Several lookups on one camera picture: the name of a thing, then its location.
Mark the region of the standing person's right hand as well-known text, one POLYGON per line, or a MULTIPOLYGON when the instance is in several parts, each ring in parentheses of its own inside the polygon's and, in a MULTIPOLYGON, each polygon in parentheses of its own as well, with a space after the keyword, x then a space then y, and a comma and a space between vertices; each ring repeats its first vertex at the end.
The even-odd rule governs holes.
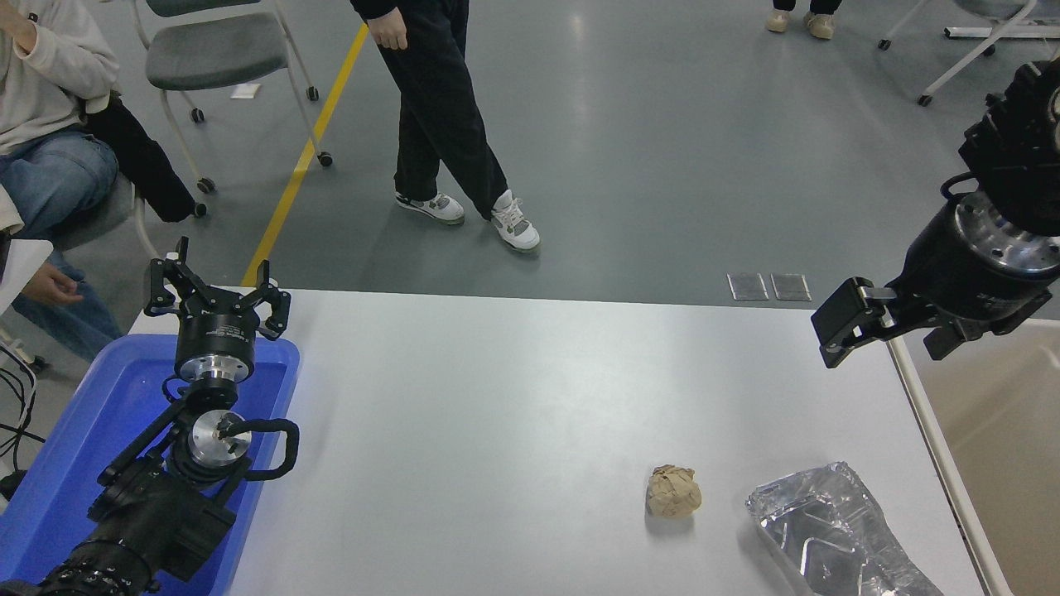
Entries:
POLYGON ((400 8, 395 7, 385 15, 366 21, 371 37, 376 45, 388 50, 407 50, 408 30, 400 8))

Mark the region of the seated person's resting hand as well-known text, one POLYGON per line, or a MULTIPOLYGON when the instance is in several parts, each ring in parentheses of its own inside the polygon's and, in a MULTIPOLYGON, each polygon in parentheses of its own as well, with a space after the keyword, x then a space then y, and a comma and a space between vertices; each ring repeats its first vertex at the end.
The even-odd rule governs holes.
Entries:
POLYGON ((84 300, 80 283, 49 262, 34 271, 20 294, 43 305, 73 305, 84 300))

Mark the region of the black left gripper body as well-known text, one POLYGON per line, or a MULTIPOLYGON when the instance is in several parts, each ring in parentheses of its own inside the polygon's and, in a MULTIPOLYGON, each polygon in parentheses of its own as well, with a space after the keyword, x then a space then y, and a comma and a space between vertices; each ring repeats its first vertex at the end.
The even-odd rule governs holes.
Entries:
POLYGON ((254 341, 261 302, 255 291, 241 295, 234 291, 180 290, 181 331, 178 333, 176 363, 183 365, 200 356, 234 356, 245 365, 254 363, 254 341))

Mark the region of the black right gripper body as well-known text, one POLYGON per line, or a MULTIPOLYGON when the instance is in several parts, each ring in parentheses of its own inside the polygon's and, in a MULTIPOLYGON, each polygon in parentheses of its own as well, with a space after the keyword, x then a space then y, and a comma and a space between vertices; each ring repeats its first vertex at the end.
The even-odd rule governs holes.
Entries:
POLYGON ((1049 301, 1058 271, 1058 238, 1019 228, 991 203, 949 203, 889 283, 889 313, 895 325, 966 320, 1007 334, 1049 301))

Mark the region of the seated person's raised hand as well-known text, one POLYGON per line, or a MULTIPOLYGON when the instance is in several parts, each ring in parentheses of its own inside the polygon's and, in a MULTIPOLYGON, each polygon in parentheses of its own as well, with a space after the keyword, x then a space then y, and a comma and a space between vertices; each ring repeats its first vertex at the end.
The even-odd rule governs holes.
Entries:
POLYGON ((14 42, 24 53, 32 53, 37 43, 37 29, 26 16, 20 14, 7 0, 0 1, 1 30, 7 33, 14 42))

